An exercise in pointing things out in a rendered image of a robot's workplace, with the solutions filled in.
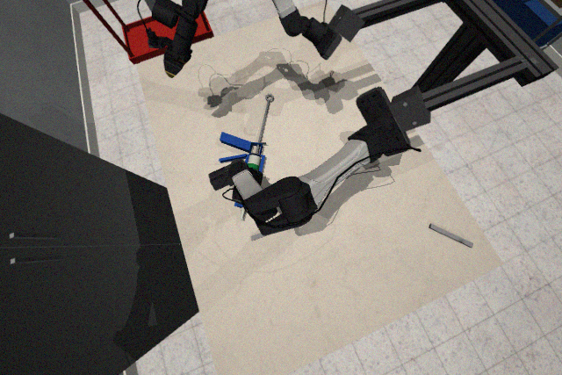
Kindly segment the blue sealant gun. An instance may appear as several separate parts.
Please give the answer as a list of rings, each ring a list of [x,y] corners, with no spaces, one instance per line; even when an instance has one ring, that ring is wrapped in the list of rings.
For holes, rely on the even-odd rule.
[[[265,97],[265,99],[266,99],[268,102],[267,102],[267,105],[266,105],[266,110],[265,110],[265,114],[264,114],[264,117],[263,117],[263,124],[262,124],[262,128],[261,128],[261,132],[260,132],[260,135],[259,135],[259,140],[258,140],[258,142],[246,141],[246,140],[244,140],[244,139],[241,139],[241,138],[238,138],[238,137],[233,136],[233,135],[231,135],[231,134],[223,133],[223,132],[221,133],[221,136],[220,136],[220,141],[221,141],[221,143],[224,143],[224,144],[227,144],[227,145],[229,145],[229,146],[231,146],[231,147],[238,148],[238,149],[240,149],[240,150],[249,152],[249,155],[248,155],[248,154],[244,154],[244,155],[235,155],[235,156],[229,156],[229,157],[225,157],[225,158],[220,158],[220,159],[219,159],[219,162],[229,162],[229,161],[233,161],[233,160],[235,160],[235,159],[243,159],[243,158],[246,158],[245,162],[246,162],[246,164],[248,164],[249,156],[250,156],[250,155],[257,155],[257,156],[262,157],[262,160],[261,160],[261,163],[260,163],[260,168],[259,168],[259,171],[262,172],[262,170],[263,170],[264,158],[265,158],[265,155],[262,155],[262,150],[263,150],[263,145],[266,145],[266,142],[260,142],[260,140],[261,140],[261,137],[262,137],[263,126],[264,126],[264,121],[265,121],[265,118],[266,118],[266,114],[267,114],[269,102],[273,99],[273,96],[272,96],[271,99],[268,99],[268,98],[267,98],[268,96],[272,96],[272,94],[268,94],[268,95],[266,95],[266,97]],[[256,147],[256,152],[255,152],[255,153],[251,153],[252,146],[257,146],[257,147]],[[260,153],[258,154],[257,152],[258,152],[259,147],[261,147],[261,149],[260,149]]]

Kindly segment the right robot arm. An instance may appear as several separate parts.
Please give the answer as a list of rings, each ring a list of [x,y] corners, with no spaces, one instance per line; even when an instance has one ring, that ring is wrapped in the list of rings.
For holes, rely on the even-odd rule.
[[[176,32],[180,38],[193,40],[198,28],[196,19],[205,10],[207,2],[208,0],[182,0],[181,6],[171,0],[155,0],[152,19],[170,29],[177,25]],[[272,0],[272,2],[287,35],[296,37],[302,33],[302,36],[313,43],[319,54],[326,53],[336,34],[325,23],[320,23],[315,18],[300,16],[292,0]],[[148,28],[147,36],[149,48],[172,47],[173,40],[156,36],[155,32],[151,32],[151,28]]]

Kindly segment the grey sealant cartridge with green label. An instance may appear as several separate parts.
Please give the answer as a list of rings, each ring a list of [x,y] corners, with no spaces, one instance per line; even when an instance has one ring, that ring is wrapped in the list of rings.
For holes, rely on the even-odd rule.
[[[257,155],[250,155],[250,156],[249,156],[249,161],[248,161],[248,166],[249,166],[250,168],[253,168],[253,169],[259,169],[260,161],[261,161],[261,157],[260,157],[260,156],[257,156]],[[242,220],[242,218],[243,218],[244,213],[245,213],[245,210],[244,210],[244,208],[242,207],[242,208],[241,208],[241,220]]]

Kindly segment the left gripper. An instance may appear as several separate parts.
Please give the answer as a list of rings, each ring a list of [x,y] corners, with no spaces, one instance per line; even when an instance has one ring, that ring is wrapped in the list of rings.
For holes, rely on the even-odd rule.
[[[254,179],[261,185],[263,180],[263,173],[258,169],[249,168]]]

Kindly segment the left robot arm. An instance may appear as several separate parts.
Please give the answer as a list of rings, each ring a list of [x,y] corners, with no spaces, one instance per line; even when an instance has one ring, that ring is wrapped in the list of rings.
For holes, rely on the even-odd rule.
[[[217,191],[234,185],[249,212],[256,221],[264,224],[275,227],[303,220],[318,209],[317,205],[329,193],[337,178],[335,186],[356,169],[369,162],[374,163],[382,155],[375,154],[408,148],[379,90],[359,98],[357,106],[368,125],[348,137],[345,145],[316,169],[303,176],[282,178],[263,189],[252,176],[246,162],[235,159],[229,165],[209,173],[213,189]],[[375,156],[359,162],[370,155]],[[277,214],[277,207],[282,213],[266,223]]]

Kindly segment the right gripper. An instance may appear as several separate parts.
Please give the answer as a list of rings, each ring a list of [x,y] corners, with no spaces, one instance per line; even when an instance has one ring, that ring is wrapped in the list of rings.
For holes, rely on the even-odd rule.
[[[177,32],[175,33],[172,47],[167,47],[163,56],[164,69],[168,77],[173,78],[191,59],[191,44],[192,40],[184,40]]]

